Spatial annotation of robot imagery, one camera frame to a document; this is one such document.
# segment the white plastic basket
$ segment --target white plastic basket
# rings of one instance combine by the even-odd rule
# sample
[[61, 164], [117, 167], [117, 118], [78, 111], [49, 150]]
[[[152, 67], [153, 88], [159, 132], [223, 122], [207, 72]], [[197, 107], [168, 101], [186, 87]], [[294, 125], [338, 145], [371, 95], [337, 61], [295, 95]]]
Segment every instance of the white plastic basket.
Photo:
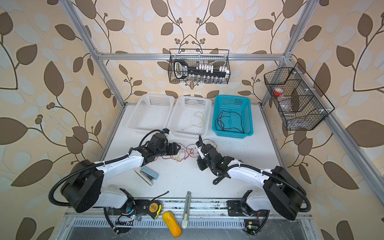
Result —
[[206, 98], [182, 96], [177, 99], [168, 122], [168, 129], [175, 136], [205, 135], [211, 116], [212, 101]]
[[175, 98], [163, 94], [144, 94], [136, 104], [127, 127], [138, 132], [166, 128]]

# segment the white table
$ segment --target white table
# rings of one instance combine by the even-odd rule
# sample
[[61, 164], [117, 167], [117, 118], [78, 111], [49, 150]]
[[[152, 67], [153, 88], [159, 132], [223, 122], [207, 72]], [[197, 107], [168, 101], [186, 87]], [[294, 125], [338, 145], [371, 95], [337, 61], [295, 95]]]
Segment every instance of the white table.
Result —
[[[263, 116], [258, 105], [252, 105], [253, 135], [244, 139], [218, 137], [212, 131], [212, 113], [209, 120], [208, 133], [205, 139], [212, 139], [218, 144], [218, 152], [222, 156], [241, 159], [245, 164], [258, 168], [279, 166], [279, 161], [266, 128]], [[130, 147], [137, 147], [145, 133], [137, 133], [128, 129], [126, 123], [134, 106], [127, 106], [120, 125], [116, 131], [111, 146], [108, 149], [106, 160], [124, 155]], [[184, 146], [195, 143], [198, 137], [187, 139], [170, 136], [169, 142], [181, 143]], [[162, 159], [146, 165], [159, 174], [159, 178], [149, 186], [133, 169], [109, 179], [103, 186], [126, 189], [134, 197], [156, 197], [169, 191], [166, 198], [185, 198], [187, 191], [192, 192], [193, 198], [241, 198], [247, 190], [257, 191], [259, 188], [238, 179], [225, 178], [217, 185], [212, 181], [216, 178], [209, 168], [200, 171], [196, 158], [189, 157], [177, 162], [172, 159]]]

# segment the black wire basket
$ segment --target black wire basket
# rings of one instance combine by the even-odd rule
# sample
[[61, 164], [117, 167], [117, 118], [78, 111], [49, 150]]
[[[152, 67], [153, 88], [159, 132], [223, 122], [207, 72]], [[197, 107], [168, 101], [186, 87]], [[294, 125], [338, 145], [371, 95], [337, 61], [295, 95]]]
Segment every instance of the black wire basket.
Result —
[[169, 82], [228, 84], [228, 55], [229, 50], [224, 49], [170, 49]]
[[[287, 130], [313, 130], [335, 109], [308, 73], [313, 86], [304, 82], [304, 74], [305, 70], [298, 64], [264, 74], [265, 85]], [[324, 96], [329, 105], [324, 106], [316, 95]]]

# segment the tape measure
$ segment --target tape measure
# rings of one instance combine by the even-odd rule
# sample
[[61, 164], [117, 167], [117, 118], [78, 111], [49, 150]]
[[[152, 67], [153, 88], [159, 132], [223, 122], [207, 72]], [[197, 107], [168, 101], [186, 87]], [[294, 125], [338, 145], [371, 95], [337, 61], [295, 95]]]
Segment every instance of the tape measure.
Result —
[[148, 207], [146, 208], [146, 212], [153, 219], [156, 219], [161, 211], [161, 203], [157, 200], [150, 201], [148, 203]]

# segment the orange squash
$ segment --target orange squash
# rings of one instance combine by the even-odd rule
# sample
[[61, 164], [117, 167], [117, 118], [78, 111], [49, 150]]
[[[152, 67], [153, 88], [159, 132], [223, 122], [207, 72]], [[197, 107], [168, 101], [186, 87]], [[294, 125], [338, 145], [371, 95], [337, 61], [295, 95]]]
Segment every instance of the orange squash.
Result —
[[166, 222], [170, 233], [172, 233], [172, 236], [179, 237], [181, 235], [181, 228], [173, 214], [171, 212], [164, 212], [162, 218], [164, 222]]

